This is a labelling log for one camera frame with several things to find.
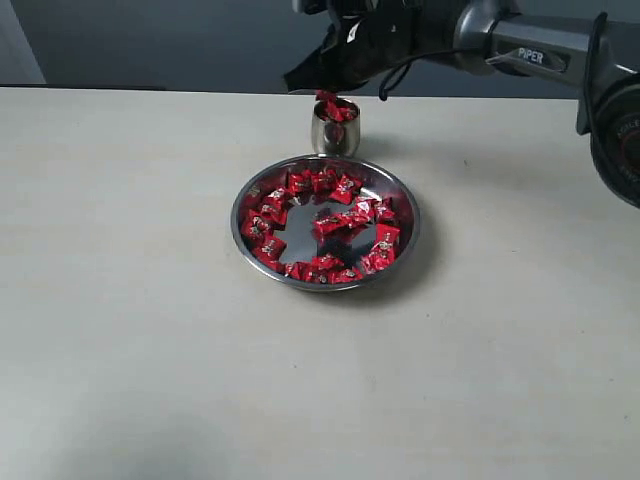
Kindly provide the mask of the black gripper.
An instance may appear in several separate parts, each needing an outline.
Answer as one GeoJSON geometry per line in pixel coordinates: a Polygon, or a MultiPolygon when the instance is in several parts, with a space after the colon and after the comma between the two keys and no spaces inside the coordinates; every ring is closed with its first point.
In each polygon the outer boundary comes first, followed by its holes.
{"type": "Polygon", "coordinates": [[[327,1],[330,25],[319,47],[283,75],[286,91],[361,88],[409,59],[422,1],[327,1]]]}

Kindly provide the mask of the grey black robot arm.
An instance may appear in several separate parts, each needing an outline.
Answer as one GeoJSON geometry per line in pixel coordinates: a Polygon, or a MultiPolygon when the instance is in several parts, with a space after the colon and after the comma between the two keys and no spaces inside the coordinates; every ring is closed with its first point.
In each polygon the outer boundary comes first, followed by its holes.
{"type": "Polygon", "coordinates": [[[429,60],[473,75],[535,77],[578,91],[576,131],[590,137],[605,185],[639,204],[639,27],[530,16],[513,1],[296,1],[327,12],[318,48],[283,77],[290,92],[356,90],[378,74],[386,99],[410,65],[429,60]]]}

